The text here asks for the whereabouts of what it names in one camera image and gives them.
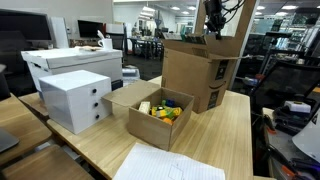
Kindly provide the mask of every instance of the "white box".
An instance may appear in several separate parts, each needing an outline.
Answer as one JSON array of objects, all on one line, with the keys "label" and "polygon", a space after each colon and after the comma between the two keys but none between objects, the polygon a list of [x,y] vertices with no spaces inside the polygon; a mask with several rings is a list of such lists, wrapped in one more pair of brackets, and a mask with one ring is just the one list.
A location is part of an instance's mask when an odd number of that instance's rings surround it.
[{"label": "white box", "polygon": [[77,48],[22,51],[33,81],[41,92],[39,78],[87,70],[111,78],[111,82],[122,81],[122,51],[81,51]]},{"label": "white box", "polygon": [[111,80],[80,70],[39,79],[49,116],[78,134],[112,113],[101,97],[111,92]]}]

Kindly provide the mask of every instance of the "brown cardboard box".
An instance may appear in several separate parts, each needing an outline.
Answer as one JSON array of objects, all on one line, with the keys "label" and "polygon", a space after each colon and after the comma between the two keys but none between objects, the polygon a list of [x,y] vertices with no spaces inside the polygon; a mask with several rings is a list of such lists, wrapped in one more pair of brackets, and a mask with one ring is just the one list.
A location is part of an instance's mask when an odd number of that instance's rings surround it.
[{"label": "brown cardboard box", "polygon": [[194,96],[196,113],[220,105],[238,58],[212,54],[202,44],[163,42],[162,87]]},{"label": "brown cardboard box", "polygon": [[[129,108],[128,131],[138,138],[161,149],[169,150],[190,119],[194,98],[190,95],[161,88],[157,84],[139,80],[117,89],[103,97],[108,101]],[[171,126],[161,119],[140,112],[142,101],[150,101],[151,107],[161,104],[163,99],[172,99],[183,113]]]}]

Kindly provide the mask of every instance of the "sheet of paper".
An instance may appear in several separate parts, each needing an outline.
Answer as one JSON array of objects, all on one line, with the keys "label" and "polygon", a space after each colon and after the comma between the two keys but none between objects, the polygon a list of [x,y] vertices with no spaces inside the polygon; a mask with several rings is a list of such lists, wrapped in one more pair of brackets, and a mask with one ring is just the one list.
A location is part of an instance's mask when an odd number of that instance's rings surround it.
[{"label": "sheet of paper", "polygon": [[135,144],[118,170],[115,180],[224,180],[218,169],[186,156]]}]

